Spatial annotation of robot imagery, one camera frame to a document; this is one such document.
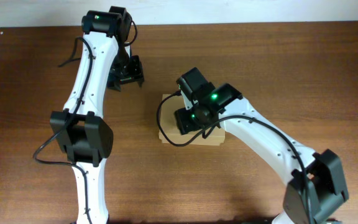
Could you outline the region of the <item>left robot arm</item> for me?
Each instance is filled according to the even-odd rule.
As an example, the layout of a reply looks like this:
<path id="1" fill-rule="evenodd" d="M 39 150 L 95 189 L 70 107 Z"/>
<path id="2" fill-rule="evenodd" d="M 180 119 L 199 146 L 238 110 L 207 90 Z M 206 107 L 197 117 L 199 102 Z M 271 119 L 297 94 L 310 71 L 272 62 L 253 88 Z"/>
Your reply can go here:
<path id="1" fill-rule="evenodd" d="M 121 85 L 142 85 L 140 58 L 132 54 L 128 36 L 135 23 L 124 7 L 88 11 L 81 20 L 83 49 L 75 84 L 62 111 L 54 111 L 50 125 L 67 156 L 64 165 L 75 175 L 78 196 L 77 223 L 108 223 L 104 198 L 104 170 L 114 134 L 103 119 L 104 94 Z"/>

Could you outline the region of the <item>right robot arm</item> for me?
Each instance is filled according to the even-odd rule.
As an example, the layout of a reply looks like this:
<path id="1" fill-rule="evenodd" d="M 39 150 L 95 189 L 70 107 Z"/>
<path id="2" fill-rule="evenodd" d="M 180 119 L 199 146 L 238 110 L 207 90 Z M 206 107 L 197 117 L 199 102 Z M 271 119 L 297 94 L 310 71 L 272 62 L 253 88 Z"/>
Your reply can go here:
<path id="1" fill-rule="evenodd" d="M 274 223 L 324 223 L 349 199 L 339 156 L 303 145 L 264 118 L 232 85 L 215 87 L 197 68 L 177 79 L 185 107 L 175 112 L 182 135 L 221 128 L 258 154 L 286 186 Z"/>

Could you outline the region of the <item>cardboard box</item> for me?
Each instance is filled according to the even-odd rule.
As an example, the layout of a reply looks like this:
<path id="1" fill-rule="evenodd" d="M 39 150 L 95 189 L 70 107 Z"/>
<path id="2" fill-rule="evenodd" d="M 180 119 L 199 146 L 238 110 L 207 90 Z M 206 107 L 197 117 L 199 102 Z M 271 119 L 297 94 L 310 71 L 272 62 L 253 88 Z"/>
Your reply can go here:
<path id="1" fill-rule="evenodd" d="M 189 141 L 197 133 L 197 131 L 193 131 L 186 135 L 180 134 L 180 131 L 177 128 L 174 112 L 184 107 L 185 103 L 183 97 L 173 96 L 163 103 L 160 111 L 160 125 L 164 133 L 171 141 L 177 144 L 183 144 Z M 200 135 L 192 141 L 190 145 L 219 146 L 225 140 L 225 133 L 226 132 L 223 129 L 214 128 L 212 133 L 206 139 L 203 139 L 202 135 Z"/>

